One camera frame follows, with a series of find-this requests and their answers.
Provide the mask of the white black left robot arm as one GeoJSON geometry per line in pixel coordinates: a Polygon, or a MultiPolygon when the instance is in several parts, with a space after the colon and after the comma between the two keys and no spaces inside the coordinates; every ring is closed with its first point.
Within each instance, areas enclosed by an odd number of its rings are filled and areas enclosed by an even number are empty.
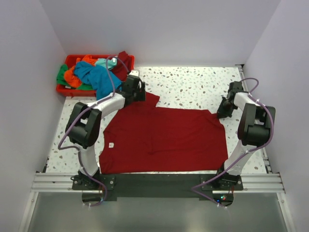
{"type": "Polygon", "coordinates": [[[96,189],[100,184],[99,167],[96,162],[95,142],[99,136],[101,120],[133,102],[145,101],[145,83],[139,72],[132,70],[114,93],[88,104],[74,105],[66,126],[66,136],[78,149],[79,173],[85,175],[83,184],[88,189],[96,189]]]}

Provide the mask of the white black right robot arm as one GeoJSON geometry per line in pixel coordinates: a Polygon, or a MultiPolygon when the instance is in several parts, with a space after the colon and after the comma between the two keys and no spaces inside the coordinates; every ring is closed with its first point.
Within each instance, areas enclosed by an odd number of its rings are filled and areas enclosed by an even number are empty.
{"type": "Polygon", "coordinates": [[[237,129],[238,143],[231,156],[218,169],[215,178],[217,188],[227,189],[232,185],[231,176],[239,176],[255,151],[267,146],[273,137],[276,109],[266,106],[244,90],[241,81],[229,84],[226,97],[217,110],[217,117],[231,117],[234,110],[242,111],[237,129]]]}

